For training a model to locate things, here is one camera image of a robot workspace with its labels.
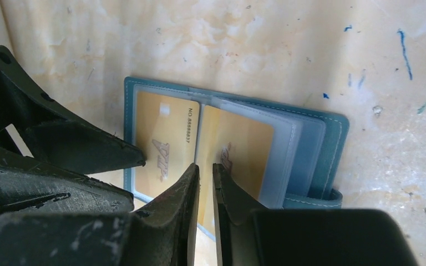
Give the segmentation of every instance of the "wallet stitching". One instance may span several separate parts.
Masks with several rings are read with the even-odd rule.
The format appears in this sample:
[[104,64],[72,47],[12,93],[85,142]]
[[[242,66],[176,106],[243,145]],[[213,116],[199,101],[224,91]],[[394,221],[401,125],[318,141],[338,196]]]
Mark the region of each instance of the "wallet stitching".
[[335,204],[335,205],[326,205],[326,204],[318,204],[318,203],[311,203],[311,202],[306,202],[306,201],[300,201],[300,200],[293,199],[293,198],[285,198],[285,199],[289,200],[289,201],[296,201],[296,202],[300,202],[300,203],[311,204],[311,205],[322,206],[322,207],[339,207],[340,205],[342,205],[342,203]]
[[[257,106],[262,106],[262,107],[266,107],[266,106],[263,106],[263,105],[260,105],[260,104],[254,104],[254,103],[250,103],[250,102],[248,102],[248,101],[241,101],[241,100],[235,100],[235,101],[237,101],[237,102],[240,102],[240,103],[245,103],[245,104],[253,104],[253,105],[257,105]],[[272,112],[272,113],[274,113],[274,114],[277,114],[277,115],[279,115],[279,114],[281,114],[280,112],[278,112],[278,111],[270,111],[270,112]],[[306,116],[301,116],[301,117],[298,117],[297,119],[303,119],[303,120],[306,120],[306,121],[309,121],[309,122],[314,122],[314,123],[316,123],[315,122],[315,120],[313,119],[313,118],[308,118],[308,117],[306,117]]]
[[[128,83],[125,84],[125,99],[126,99],[125,100],[125,124],[127,124],[127,122],[129,122],[128,121],[128,104],[126,104],[126,101],[128,100]],[[125,139],[125,138],[126,138],[125,132],[123,132],[123,139]],[[125,171],[123,171],[123,175],[124,175],[123,186],[125,186],[125,182],[127,182],[127,181],[125,181],[125,179],[128,179],[128,178],[131,179],[131,177],[128,177],[128,175],[125,173]]]
[[[143,84],[143,83],[135,81],[135,80],[128,80],[127,81],[127,85],[128,85],[128,83],[134,83],[134,84],[140,84],[140,85],[143,85],[143,86],[156,87],[156,88],[158,88],[160,90],[165,90],[165,91],[172,91],[172,89],[169,89],[169,88],[166,88],[166,87],[162,87],[162,86],[158,86],[158,85],[146,85],[146,84]],[[186,95],[188,95],[190,93],[190,94],[200,94],[200,95],[205,95],[205,96],[211,96],[211,95],[208,95],[208,94],[197,93],[197,92],[194,92],[194,91],[187,92],[187,91],[175,90],[175,92],[186,94]],[[267,108],[272,108],[272,109],[276,109],[276,110],[282,110],[282,111],[286,111],[286,112],[293,112],[293,113],[296,113],[296,114],[302,114],[302,115],[307,115],[307,116],[324,118],[324,119],[328,119],[328,120],[337,122],[337,123],[339,123],[339,137],[337,139],[337,143],[339,143],[340,140],[341,140],[341,137],[342,137],[342,123],[339,120],[332,119],[332,118],[326,117],[326,116],[312,115],[312,114],[309,114],[309,113],[306,113],[306,112],[298,112],[298,111],[288,110],[288,109],[284,109],[284,108],[276,108],[276,107],[273,107],[273,106],[251,103],[251,102],[248,102],[248,101],[244,101],[244,102],[248,103],[248,104],[254,104],[254,105],[258,105],[258,106],[262,106],[262,107],[267,107]],[[324,185],[324,188],[322,190],[321,198],[324,196],[324,192],[326,191],[327,185],[329,183],[329,177],[331,175],[331,170],[334,167],[334,163],[335,163],[335,159],[336,159],[336,154],[337,154],[337,149],[338,149],[338,145],[336,145],[336,148],[334,149],[334,154],[332,156],[331,166],[329,168],[329,171],[327,172],[326,184]]]

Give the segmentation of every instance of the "white marble table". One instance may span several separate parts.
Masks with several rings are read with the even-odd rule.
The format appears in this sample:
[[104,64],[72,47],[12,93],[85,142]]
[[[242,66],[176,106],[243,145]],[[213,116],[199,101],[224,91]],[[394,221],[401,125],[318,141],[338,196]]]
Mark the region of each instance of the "white marble table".
[[[128,75],[345,114],[351,129],[334,184],[343,207],[388,212],[426,265],[426,1],[1,5],[29,75],[120,137]],[[121,186],[120,171],[98,178]],[[198,264],[214,264],[214,245],[198,245]]]

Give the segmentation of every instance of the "stained surface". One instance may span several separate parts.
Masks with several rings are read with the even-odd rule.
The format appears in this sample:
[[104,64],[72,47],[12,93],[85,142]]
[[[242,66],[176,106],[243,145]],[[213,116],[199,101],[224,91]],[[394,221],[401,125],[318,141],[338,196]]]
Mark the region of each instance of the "stained surface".
[[387,211],[426,265],[426,1],[62,3],[2,1],[53,99],[119,137],[128,75],[345,114],[343,206]]

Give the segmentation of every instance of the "teal leather wallet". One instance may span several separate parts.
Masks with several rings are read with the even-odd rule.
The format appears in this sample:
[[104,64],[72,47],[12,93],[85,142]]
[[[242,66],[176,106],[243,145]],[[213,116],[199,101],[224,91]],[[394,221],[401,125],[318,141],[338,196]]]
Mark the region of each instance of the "teal leather wallet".
[[[214,103],[224,101],[230,105],[267,112],[271,117],[288,117],[301,121],[302,137],[296,148],[295,157],[289,162],[293,167],[281,207],[341,207],[342,194],[333,189],[332,184],[349,129],[349,121],[345,116],[163,81],[127,77],[125,78],[124,140],[132,144],[134,144],[136,123],[134,110],[137,91],[190,99],[213,106]],[[293,186],[293,180],[297,175],[305,175],[304,179],[308,180],[302,188]],[[124,188],[136,196],[134,182],[133,169],[124,170]]]

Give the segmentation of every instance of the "card holder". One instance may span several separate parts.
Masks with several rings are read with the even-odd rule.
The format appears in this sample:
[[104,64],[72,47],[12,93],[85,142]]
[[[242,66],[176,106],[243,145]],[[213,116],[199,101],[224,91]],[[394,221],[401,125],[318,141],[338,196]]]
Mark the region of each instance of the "card holder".
[[286,192],[288,194],[306,197],[310,190],[311,181],[316,169],[316,163],[324,140],[324,134],[326,133],[326,123],[316,118],[297,115],[291,112],[248,104],[243,101],[236,102],[246,106],[253,106],[254,108],[273,114],[292,117],[302,122],[303,126],[300,143],[296,150],[296,154],[299,154],[299,156],[295,156],[295,159],[293,160],[290,180],[288,182]]
[[258,201],[267,208],[281,208],[290,179],[296,148],[300,140],[302,122],[251,108],[232,101],[212,98],[212,106],[273,126],[273,142],[268,155],[261,192]]
[[[319,119],[326,124],[324,139],[319,153],[316,168],[312,175],[307,197],[292,193],[285,195],[284,208],[336,208],[340,207],[342,195],[332,189],[332,183],[341,158],[343,145],[347,137],[349,122],[346,117],[331,112],[323,112],[306,108],[274,103],[245,96],[192,88],[162,81],[127,77],[125,79],[125,141],[133,143],[133,110],[134,94],[143,89],[152,93],[162,93],[182,99],[195,100],[203,104],[211,104],[213,97],[225,98],[231,101],[242,101],[271,111],[284,111],[290,114],[302,115]],[[124,171],[124,188],[133,191],[132,169]]]

